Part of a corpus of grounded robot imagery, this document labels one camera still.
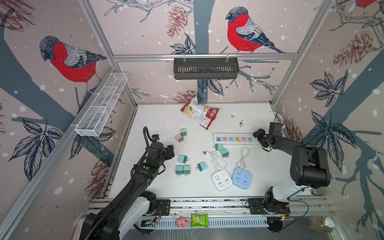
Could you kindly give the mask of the white multicolour power strip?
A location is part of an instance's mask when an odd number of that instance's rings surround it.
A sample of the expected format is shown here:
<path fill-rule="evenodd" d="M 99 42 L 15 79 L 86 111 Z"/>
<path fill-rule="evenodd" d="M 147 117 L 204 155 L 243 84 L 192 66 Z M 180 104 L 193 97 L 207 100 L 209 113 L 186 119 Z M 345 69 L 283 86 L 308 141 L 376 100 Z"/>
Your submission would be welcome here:
<path fill-rule="evenodd" d="M 259 142 L 251 133 L 213 133 L 214 144 L 257 145 Z"/>

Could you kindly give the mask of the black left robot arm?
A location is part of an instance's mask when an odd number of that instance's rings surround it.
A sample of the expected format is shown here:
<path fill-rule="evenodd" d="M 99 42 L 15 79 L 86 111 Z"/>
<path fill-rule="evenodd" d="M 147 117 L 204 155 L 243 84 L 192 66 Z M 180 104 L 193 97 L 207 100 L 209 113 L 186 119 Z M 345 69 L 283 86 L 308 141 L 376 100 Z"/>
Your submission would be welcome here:
<path fill-rule="evenodd" d="M 147 191 L 163 171 L 165 161 L 175 156 L 174 146 L 165 147 L 159 138 L 143 128 L 146 148 L 130 172 L 131 179 L 120 193 L 98 214 L 89 214 L 82 225 L 80 240 L 122 240 L 137 220 L 153 214 L 157 207 L 156 194 Z"/>

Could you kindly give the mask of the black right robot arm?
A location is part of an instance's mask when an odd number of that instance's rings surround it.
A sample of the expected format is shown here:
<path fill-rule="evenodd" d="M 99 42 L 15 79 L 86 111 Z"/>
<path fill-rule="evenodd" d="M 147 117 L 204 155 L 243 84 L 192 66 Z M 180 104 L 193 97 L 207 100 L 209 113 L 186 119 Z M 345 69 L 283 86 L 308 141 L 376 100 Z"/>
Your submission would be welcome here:
<path fill-rule="evenodd" d="M 271 122 L 268 132 L 258 129 L 253 133 L 263 150 L 280 150 L 292 157 L 290 177 L 265 193 L 263 207 L 270 214 L 284 210 L 300 192 L 327 187 L 331 182 L 326 150 L 289 140 L 283 137 L 282 129 L 282 124 Z"/>

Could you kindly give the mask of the light green plug adapter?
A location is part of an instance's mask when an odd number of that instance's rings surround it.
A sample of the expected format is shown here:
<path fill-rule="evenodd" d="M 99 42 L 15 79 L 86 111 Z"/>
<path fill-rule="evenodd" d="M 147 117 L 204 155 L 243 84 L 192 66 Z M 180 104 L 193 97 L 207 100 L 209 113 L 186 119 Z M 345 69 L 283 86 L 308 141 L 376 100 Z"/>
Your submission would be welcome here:
<path fill-rule="evenodd" d="M 215 144 L 214 148 L 216 151 L 220 151 L 224 148 L 224 145 L 223 144 Z"/>

